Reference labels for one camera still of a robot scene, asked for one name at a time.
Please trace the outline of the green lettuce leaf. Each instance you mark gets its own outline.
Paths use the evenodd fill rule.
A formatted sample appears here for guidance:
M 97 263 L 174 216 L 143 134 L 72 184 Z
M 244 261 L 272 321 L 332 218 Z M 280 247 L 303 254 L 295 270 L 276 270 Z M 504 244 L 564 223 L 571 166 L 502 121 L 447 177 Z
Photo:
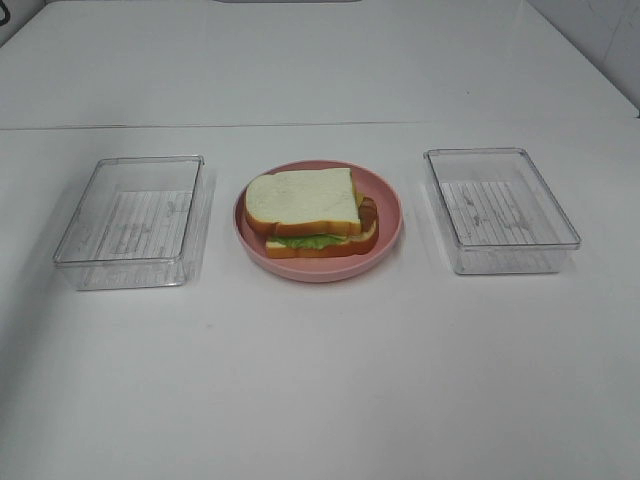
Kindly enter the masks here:
M 275 242 L 293 249 L 315 249 L 322 250 L 331 245 L 341 244 L 346 240 L 345 237 L 328 234 L 318 234 L 309 236 L 271 236 L 269 242 Z

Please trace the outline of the bread slice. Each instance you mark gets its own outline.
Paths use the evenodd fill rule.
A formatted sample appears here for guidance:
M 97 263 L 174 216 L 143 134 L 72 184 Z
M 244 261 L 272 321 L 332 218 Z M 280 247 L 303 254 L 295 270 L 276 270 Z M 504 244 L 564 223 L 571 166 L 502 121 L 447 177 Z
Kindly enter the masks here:
M 248 224 L 262 235 L 348 236 L 361 232 L 349 168 L 261 175 L 246 188 L 244 210 Z
M 374 222 L 367 231 L 346 237 L 333 234 L 317 234 L 298 237 L 268 237 L 266 255 L 273 259 L 333 258 L 363 255 L 373 249 L 379 236 L 379 226 Z

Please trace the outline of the tray bacon strip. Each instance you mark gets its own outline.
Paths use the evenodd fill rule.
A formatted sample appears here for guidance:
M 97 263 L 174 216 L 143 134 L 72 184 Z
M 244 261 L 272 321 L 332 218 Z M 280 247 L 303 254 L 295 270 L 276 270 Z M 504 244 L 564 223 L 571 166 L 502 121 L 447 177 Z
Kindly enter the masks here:
M 362 232 L 365 233 L 370 231 L 378 218 L 375 200 L 364 196 L 359 203 L 358 213 L 361 221 Z

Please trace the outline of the pink round plate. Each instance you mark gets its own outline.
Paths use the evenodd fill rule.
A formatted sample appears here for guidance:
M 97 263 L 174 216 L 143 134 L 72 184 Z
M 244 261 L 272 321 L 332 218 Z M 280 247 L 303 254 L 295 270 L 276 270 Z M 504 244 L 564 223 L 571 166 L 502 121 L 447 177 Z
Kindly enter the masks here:
M 326 283 L 345 280 L 375 267 L 387 257 L 399 238 L 403 227 L 400 199 L 388 182 L 364 167 L 333 160 L 305 160 L 271 169 L 275 174 L 289 170 L 319 170 L 348 167 L 352 171 L 356 189 L 373 198 L 379 215 L 379 238 L 372 250 L 363 255 L 329 258 L 270 259 L 264 241 L 252 231 L 244 213 L 244 193 L 234 206 L 234 226 L 247 255 L 263 269 L 281 277 L 307 283 Z

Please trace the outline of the left clear plastic tray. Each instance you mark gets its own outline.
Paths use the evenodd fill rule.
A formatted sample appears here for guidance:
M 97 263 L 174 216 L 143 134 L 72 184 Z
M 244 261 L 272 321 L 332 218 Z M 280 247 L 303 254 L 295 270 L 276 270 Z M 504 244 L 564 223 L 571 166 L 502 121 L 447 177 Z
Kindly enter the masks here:
M 195 279 L 214 184 L 199 155 L 99 161 L 54 253 L 55 268 L 79 291 Z

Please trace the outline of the clear plastic tray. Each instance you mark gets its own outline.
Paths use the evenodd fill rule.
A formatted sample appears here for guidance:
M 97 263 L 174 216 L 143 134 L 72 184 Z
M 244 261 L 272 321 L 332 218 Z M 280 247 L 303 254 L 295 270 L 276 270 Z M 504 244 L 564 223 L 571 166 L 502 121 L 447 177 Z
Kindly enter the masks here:
M 214 184 L 199 155 L 99 161 L 54 253 L 55 268 L 79 291 L 195 279 Z
M 581 237 L 521 148 L 432 149 L 427 193 L 458 275 L 552 274 Z

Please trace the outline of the right clear plastic tray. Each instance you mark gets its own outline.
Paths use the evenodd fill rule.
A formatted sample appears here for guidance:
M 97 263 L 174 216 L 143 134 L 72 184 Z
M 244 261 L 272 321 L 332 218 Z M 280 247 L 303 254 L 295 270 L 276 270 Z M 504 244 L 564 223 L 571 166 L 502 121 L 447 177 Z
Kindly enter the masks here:
M 458 275 L 552 274 L 581 237 L 521 148 L 432 149 L 427 193 Z

